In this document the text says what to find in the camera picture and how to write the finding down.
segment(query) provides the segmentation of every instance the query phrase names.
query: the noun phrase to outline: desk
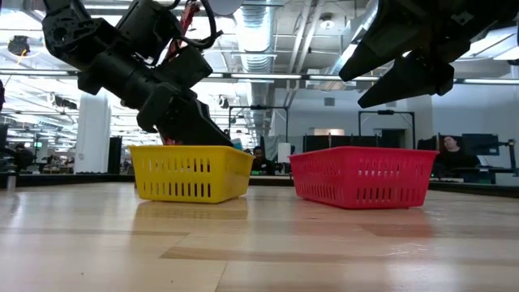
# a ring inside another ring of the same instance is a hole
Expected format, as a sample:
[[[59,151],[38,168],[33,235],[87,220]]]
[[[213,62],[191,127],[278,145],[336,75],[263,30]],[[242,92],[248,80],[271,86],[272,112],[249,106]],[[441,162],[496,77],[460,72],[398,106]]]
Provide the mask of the desk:
[[[0,195],[0,286],[516,292],[517,210],[442,191],[423,208],[348,211],[287,187],[218,205],[142,201],[131,182],[24,188]]]

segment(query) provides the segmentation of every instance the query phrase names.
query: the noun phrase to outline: air vent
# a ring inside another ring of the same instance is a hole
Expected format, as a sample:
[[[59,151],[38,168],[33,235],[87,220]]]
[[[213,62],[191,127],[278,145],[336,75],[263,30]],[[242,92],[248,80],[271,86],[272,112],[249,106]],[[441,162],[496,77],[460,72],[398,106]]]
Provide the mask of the air vent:
[[[333,97],[325,97],[324,98],[324,106],[335,106],[335,98],[333,98]]]

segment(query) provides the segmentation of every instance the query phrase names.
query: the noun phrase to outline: cable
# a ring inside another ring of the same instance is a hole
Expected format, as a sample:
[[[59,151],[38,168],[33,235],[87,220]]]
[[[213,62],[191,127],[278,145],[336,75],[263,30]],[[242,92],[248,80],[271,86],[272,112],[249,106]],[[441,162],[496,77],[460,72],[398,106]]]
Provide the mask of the cable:
[[[167,5],[166,8],[168,10],[173,10],[173,9],[175,9],[176,6],[178,6],[179,3],[180,3],[180,0],[174,0],[173,3]]]
[[[189,39],[185,36],[181,36],[181,37],[179,37],[179,39],[182,41],[185,41],[188,45],[192,45],[197,49],[209,49],[212,47],[212,45],[214,45],[214,42],[218,38],[217,22],[215,20],[214,12],[212,11],[212,8],[209,5],[208,0],[200,0],[200,1],[202,2],[202,5],[205,8],[206,14],[208,15],[209,27],[211,29],[211,35],[204,42],[198,42],[198,41]]]

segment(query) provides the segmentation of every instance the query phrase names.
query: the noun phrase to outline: black equipment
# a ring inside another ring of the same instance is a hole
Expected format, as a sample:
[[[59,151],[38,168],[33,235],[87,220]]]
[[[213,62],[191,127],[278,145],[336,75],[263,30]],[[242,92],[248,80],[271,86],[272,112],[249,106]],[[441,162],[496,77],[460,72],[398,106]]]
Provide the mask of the black equipment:
[[[122,105],[138,110],[137,122],[147,132],[159,132],[164,141],[190,145],[232,146],[209,117],[208,106],[190,88],[212,73],[202,49],[221,34],[208,0],[201,0],[211,36],[202,41],[183,36],[180,22],[152,0],[134,0],[116,27],[92,19],[80,0],[44,0],[43,32],[47,50],[81,72],[78,88],[96,95],[106,88]],[[157,65],[172,41],[188,46]]]
[[[395,60],[360,98],[362,108],[424,94],[444,95],[453,88],[454,68],[449,63],[492,26],[511,23],[518,11],[517,0],[379,0],[373,24],[339,76],[350,81]]]
[[[500,140],[492,134],[463,134],[463,151],[467,155],[499,156]]]
[[[108,151],[108,173],[121,173],[122,138],[111,137]]]

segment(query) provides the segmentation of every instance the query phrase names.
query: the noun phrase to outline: plastic basket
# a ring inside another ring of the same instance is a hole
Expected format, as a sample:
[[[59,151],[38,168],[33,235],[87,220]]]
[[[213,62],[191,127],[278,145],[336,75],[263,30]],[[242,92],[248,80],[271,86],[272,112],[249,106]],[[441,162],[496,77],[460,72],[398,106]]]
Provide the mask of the plastic basket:
[[[223,146],[130,147],[139,197],[220,203],[244,195],[253,157]]]
[[[290,157],[297,194],[341,208],[423,205],[437,152],[339,147]]]

